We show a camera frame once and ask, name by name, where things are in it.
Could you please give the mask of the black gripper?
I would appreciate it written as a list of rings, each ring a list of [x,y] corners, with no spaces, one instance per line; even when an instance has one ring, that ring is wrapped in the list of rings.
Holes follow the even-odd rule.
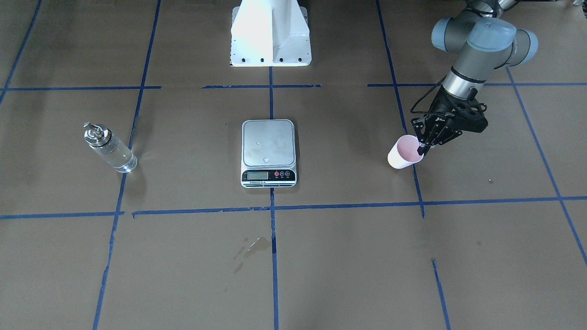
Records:
[[[453,96],[441,87],[427,111],[417,110],[419,103],[435,89],[434,87],[430,88],[411,107],[411,114],[419,115],[419,117],[411,119],[411,125],[419,140],[418,153],[420,156],[425,156],[433,146],[443,145],[463,134],[461,130],[452,128],[452,117],[457,103],[477,103],[477,88],[475,87],[466,88],[463,98]]]

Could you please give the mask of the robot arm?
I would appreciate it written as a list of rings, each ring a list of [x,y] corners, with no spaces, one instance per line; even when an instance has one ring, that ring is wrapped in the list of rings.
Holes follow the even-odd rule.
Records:
[[[456,17],[446,17],[434,25],[432,44],[457,54],[457,59],[432,87],[436,96],[428,110],[410,109],[417,115],[411,125],[420,156],[464,132],[483,132],[488,126],[487,107],[477,101],[478,92],[493,71],[534,58],[539,47],[537,36],[501,19],[514,6],[515,0],[468,0]]]

